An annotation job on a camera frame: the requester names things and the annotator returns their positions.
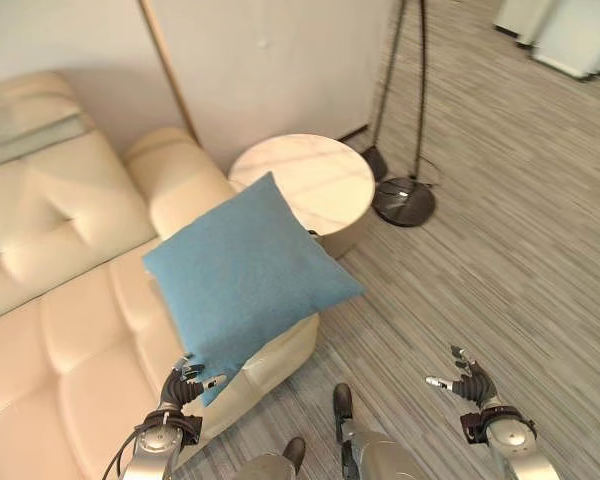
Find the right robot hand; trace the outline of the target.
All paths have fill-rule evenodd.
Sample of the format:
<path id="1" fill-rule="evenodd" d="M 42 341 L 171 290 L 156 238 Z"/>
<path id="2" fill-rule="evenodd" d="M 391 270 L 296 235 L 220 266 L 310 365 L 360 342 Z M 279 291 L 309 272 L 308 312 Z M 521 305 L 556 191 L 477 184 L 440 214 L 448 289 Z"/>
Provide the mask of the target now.
<path id="1" fill-rule="evenodd" d="M 427 376 L 425 382 L 433 387 L 452 392 L 453 394 L 474 402 L 480 409 L 498 396 L 498 390 L 489 374 L 478 362 L 466 355 L 466 349 L 458 345 L 450 346 L 451 354 L 457 368 L 463 371 L 459 379 L 446 380 L 440 377 Z"/>

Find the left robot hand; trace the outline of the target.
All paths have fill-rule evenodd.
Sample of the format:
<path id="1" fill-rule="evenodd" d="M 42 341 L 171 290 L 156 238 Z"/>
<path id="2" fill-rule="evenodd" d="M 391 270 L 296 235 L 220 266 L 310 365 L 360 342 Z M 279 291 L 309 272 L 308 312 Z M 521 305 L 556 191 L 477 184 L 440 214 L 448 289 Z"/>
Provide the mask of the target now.
<path id="1" fill-rule="evenodd" d="M 194 354 L 183 354 L 173 365 L 161 389 L 158 410 L 181 411 L 183 407 L 205 392 L 224 385 L 228 381 L 225 374 L 199 380 L 204 371 L 203 364 L 193 362 Z"/>

